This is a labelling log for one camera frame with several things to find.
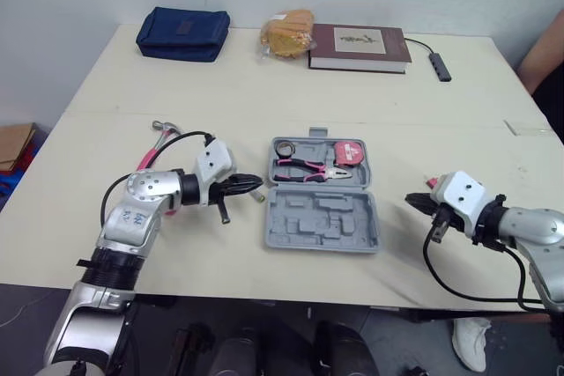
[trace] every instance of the plastic bag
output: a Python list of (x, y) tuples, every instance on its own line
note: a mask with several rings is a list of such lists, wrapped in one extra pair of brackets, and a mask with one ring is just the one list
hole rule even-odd
[(261, 30), (263, 55), (296, 57), (315, 48), (313, 26), (314, 14), (307, 9), (277, 13)]

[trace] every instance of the open toolbox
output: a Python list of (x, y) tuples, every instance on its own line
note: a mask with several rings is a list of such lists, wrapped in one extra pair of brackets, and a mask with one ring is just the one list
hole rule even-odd
[[(366, 145), (358, 139), (328, 138), (327, 129), (312, 128), (309, 135), (272, 140), (269, 179), (277, 185), (268, 194), (266, 245), (375, 253), (379, 247), (379, 227), (375, 199), (365, 190), (371, 179)], [(335, 165), (335, 145), (345, 141), (358, 144), (363, 150), (364, 157), (355, 166)], [(337, 166), (350, 176), (307, 181), (315, 171), (289, 166), (288, 159), (277, 154), (276, 147), (281, 142), (292, 145), (290, 159)]]

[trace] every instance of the navy zipper bag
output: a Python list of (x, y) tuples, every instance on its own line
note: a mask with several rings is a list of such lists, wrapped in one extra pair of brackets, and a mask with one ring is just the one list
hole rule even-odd
[(225, 11), (157, 7), (145, 19), (136, 43), (143, 56), (213, 62), (226, 40), (229, 22)]

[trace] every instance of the black cable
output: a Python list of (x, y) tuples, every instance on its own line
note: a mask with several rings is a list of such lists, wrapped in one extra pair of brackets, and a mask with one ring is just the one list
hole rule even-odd
[[(177, 136), (176, 138), (173, 138), (172, 140), (170, 140), (168, 143), (164, 143), (155, 153), (155, 155), (151, 158), (151, 160), (149, 160), (149, 162), (147, 162), (147, 168), (151, 167), (153, 163), (155, 163), (155, 160), (157, 159), (157, 157), (164, 151), (166, 150), (169, 146), (171, 146), (172, 144), (176, 143), (177, 141), (182, 140), (183, 138), (187, 138), (189, 136), (204, 136), (205, 138), (205, 145), (211, 143), (214, 140), (214, 137), (212, 134), (210, 134), (209, 132), (204, 132), (204, 131), (191, 131), (191, 132), (186, 132), (182, 135)], [(106, 203), (108, 202), (108, 198), (109, 195), (111, 194), (112, 190), (117, 186), (117, 184), (119, 184), (122, 181), (127, 180), (130, 177), (131, 173), (128, 173), (127, 175), (122, 176), (121, 178), (115, 180), (112, 185), (109, 186), (108, 190), (106, 190), (106, 194), (104, 194), (104, 196), (102, 197), (102, 204), (100, 206), (100, 225), (102, 227), (104, 227), (104, 224), (106, 223)]]
[(172, 140), (170, 140), (167, 143), (164, 143), (162, 145), (162, 147), (160, 147), (157, 152), (155, 153), (155, 155), (151, 158), (151, 160), (149, 160), (147, 162), (147, 167), (151, 167), (153, 163), (155, 163), (155, 160), (157, 159), (158, 156), (160, 156), (160, 154), (166, 150), (168, 147), (170, 147), (172, 144), (182, 140), (183, 138), (187, 138), (189, 136), (204, 136), (205, 137), (205, 145), (208, 145), (209, 143), (211, 143), (214, 139), (213, 135), (210, 134), (209, 132), (204, 132), (204, 131), (191, 131), (191, 132), (185, 132), (184, 134), (182, 134), (181, 136), (177, 136), (175, 138), (173, 138)]
[(414, 40), (414, 39), (408, 39), (407, 37), (404, 37), (404, 40), (406, 40), (406, 41), (411, 41), (412, 43), (420, 44), (421, 46), (425, 46), (426, 48), (429, 49), (429, 52), (434, 53), (434, 51), (433, 51), (427, 44), (425, 44), (423, 41), (417, 41), (417, 40)]
[(103, 228), (104, 224), (106, 223), (106, 203), (108, 202), (108, 198), (112, 190), (122, 181), (127, 180), (130, 177), (131, 173), (122, 176), (121, 178), (115, 180), (112, 185), (106, 190), (106, 194), (102, 197), (102, 205), (100, 206), (100, 225)]
[[(488, 298), (484, 298), (484, 297), (474, 297), (472, 295), (466, 295), (466, 294), (463, 294), (462, 292), (458, 292), (458, 291), (453, 290), (452, 288), (450, 288), (448, 285), (446, 285), (441, 280), (441, 278), (439, 277), (437, 272), (434, 270), (433, 264), (429, 260), (428, 249), (429, 249), (429, 243), (431, 242), (432, 235), (433, 235), (433, 231), (429, 231), (429, 234), (427, 235), (427, 237), (425, 238), (425, 242), (423, 243), (423, 259), (425, 260), (425, 264), (427, 265), (429, 272), (431, 272), (431, 275), (433, 276), (434, 280), (442, 288), (444, 288), (446, 291), (450, 292), (453, 295), (456, 295), (457, 297), (460, 297), (461, 299), (469, 299), (470, 301), (480, 301), (480, 302), (483, 302), (483, 303), (519, 303), (519, 301), (521, 301), (522, 303), (542, 304), (542, 301), (540, 301), (539, 299), (523, 299), (523, 294), (522, 294), (521, 299), (496, 299), (496, 298), (488, 299)], [(524, 267), (523, 267), (519, 287), (521, 288), (521, 285), (522, 285), (523, 289), (524, 289), (524, 284), (525, 284), (525, 276), (524, 276)]]
[(535, 308), (535, 307), (529, 307), (526, 306), (524, 304), (525, 300), (523, 299), (523, 294), (525, 291), (525, 278), (526, 278), (526, 274), (525, 274), (525, 267), (523, 265), (523, 261), (519, 258), (519, 256), (517, 254), (515, 254), (514, 252), (512, 252), (511, 250), (509, 250), (507, 247), (503, 248), (503, 252), (509, 254), (513, 260), (516, 261), (517, 266), (519, 266), (519, 290), (517, 292), (517, 304), (526, 312), (531, 312), (531, 313), (548, 313), (545, 309), (543, 308)]

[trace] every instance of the beige table surface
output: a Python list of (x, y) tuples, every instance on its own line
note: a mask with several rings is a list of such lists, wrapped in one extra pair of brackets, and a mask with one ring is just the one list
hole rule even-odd
[[(215, 63), (142, 57), (138, 26), (120, 26), (0, 213), (0, 283), (70, 288), (100, 232), (100, 199), (131, 172), (157, 134), (153, 119), (225, 140), (241, 172), (265, 175), (275, 136), (310, 126), (365, 141), (382, 229), (375, 255), (270, 249), (265, 204), (226, 200), (167, 217), (137, 290), (371, 306), (516, 310), (466, 301), (428, 273), (421, 246), (430, 226), (404, 202), (427, 177), (464, 169), (507, 205), (564, 210), (564, 149), (488, 38), (418, 35), (453, 76), (439, 83), (425, 49), (410, 45), (405, 75), (308, 70), (305, 59), (258, 60), (257, 30), (232, 29)], [(505, 121), (521, 135), (514, 135)], [(184, 140), (157, 169), (190, 170), (201, 143)], [(115, 204), (121, 190), (111, 197)], [(513, 296), (517, 269), (507, 256), (450, 231), (431, 246), (437, 271), (474, 295)], [(526, 295), (537, 297), (528, 283)]]

